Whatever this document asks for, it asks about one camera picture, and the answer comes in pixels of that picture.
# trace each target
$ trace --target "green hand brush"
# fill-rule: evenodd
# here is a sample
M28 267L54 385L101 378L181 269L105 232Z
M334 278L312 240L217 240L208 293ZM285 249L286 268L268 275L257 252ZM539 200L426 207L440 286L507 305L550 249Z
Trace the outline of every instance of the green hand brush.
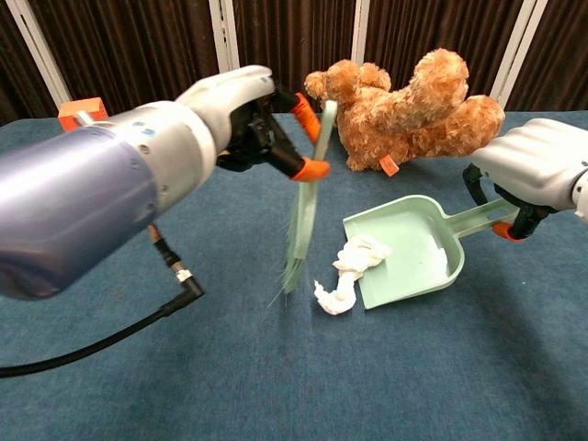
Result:
M322 161L329 147L329 139L335 118L337 116L337 103L326 101L322 113L321 131L314 148L315 160ZM292 210L292 217L288 228L288 250L286 254L286 268L282 278L282 289L286 294L292 292L300 276L300 270L306 259L311 244L314 217L319 183L300 183L299 194Z

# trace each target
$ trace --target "table surface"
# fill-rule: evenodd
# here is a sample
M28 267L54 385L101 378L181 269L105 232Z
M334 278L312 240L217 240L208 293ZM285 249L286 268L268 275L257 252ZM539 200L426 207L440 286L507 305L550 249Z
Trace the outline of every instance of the table surface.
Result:
M308 153L292 117L278 117ZM588 129L588 112L509 113L503 131L534 117ZM0 128L0 151L59 132L56 119L17 121ZM0 380L0 439L588 439L588 229L563 212L522 244L474 234L450 288L369 311L358 296L331 317L313 280L335 286L344 217L410 194L447 213L473 201L465 158L357 174L334 137L327 159L333 173L288 301L268 307L297 185L269 165L215 170L159 222L207 294L88 359ZM142 232L60 296L0 298L0 364L93 343L177 291Z

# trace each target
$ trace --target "teddy bear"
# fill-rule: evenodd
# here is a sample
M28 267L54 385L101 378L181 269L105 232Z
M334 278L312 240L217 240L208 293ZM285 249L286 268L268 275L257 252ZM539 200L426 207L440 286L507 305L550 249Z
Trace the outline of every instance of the teddy bear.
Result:
M376 64L349 60L310 73L304 87L321 103L337 101L336 125L351 170L381 170L387 159L395 173L418 157L468 155L498 135L503 109L487 96L465 99L468 76L458 54L437 49L417 63L401 90L390 91L390 76Z

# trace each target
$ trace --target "dustpan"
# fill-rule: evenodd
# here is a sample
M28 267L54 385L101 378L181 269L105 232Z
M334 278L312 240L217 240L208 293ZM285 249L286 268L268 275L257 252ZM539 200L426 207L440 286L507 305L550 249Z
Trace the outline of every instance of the dustpan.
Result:
M511 221L517 211L500 198L449 216L432 198L408 196L345 218L348 239L368 234L392 249L359 279L365 308L448 287L465 261L459 238Z

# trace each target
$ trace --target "brown curtain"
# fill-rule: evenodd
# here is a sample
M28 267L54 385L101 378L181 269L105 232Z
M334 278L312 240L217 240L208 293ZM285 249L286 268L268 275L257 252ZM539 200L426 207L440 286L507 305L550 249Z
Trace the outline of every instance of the brown curtain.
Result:
M218 64L208 0L29 0L73 99L175 99Z
M548 2L507 110L588 109L588 2Z
M356 0L233 0L241 65L262 64L293 91L351 57Z
M365 60L390 73L394 88L432 49L457 52L469 67L469 94L489 94L523 0L371 0Z
M0 126L16 119L54 117L57 108L4 1L0 19Z

